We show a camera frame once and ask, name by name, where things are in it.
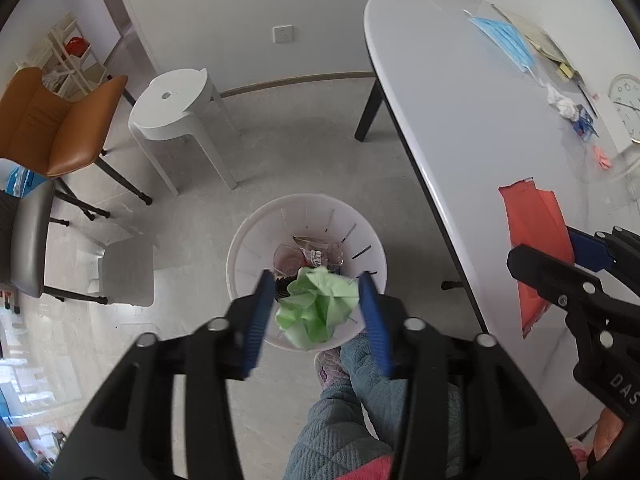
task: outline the blue face mask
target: blue face mask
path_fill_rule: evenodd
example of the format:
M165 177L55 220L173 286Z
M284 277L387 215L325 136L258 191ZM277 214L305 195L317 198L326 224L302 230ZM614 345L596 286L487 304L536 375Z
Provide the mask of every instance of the blue face mask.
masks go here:
M533 75L533 67L536 62L529 53L529 49L522 39L522 36L511 23L500 22L498 20L488 20L486 18L476 18L471 13L465 11L471 16L469 21L482 30L489 38L494 40L504 53L523 72L529 72L534 79L538 79Z

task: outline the white tabletop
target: white tabletop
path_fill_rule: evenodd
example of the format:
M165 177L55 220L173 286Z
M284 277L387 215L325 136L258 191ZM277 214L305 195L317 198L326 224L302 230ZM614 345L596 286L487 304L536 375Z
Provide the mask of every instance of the white tabletop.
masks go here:
M498 188L533 177L555 192L567 225L593 234L620 225L640 232L628 176L595 163L592 147L463 12L500 19L482 0L369 0L364 25L373 66L418 170L452 241L490 332L514 358L565 433L589 426L600 409L575 383L575 343L553 306L522 338L511 249ZM540 58L544 82L577 102ZM597 143L612 148L595 121ZM625 156L635 156L625 152ZM628 291L604 278L609 294Z

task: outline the red paper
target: red paper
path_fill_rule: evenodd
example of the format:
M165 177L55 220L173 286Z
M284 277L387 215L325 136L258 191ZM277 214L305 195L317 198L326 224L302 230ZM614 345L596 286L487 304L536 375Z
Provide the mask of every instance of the red paper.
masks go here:
M574 263L574 249L558 200L553 191L536 188L533 180L521 180L498 188L507 209L511 245L527 245L565 263ZM549 308L548 301L524 283L518 282L522 336Z

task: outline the white trash can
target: white trash can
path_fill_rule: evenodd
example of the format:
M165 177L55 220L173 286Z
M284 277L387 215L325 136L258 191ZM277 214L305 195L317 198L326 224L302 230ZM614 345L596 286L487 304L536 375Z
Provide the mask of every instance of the white trash can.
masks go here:
M386 287L385 251L366 218L353 207L324 194L283 196L263 205L242 222L226 257L226 287L232 300L254 291L263 269L273 269L273 254L280 244L296 247L293 236L342 243L342 275L357 278L365 270L380 293ZM275 323L277 302L271 312L265 341L286 350L295 348ZM364 329L360 309L336 327L334 336L310 351L319 352L346 343Z

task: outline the green plastic bag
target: green plastic bag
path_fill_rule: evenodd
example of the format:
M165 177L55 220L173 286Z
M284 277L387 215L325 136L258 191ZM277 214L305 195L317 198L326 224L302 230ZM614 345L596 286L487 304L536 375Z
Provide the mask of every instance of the green plastic bag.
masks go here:
M310 350L329 341L336 326L358 305L358 282L325 267L302 267L289 283L288 298L278 300L276 324L296 348Z

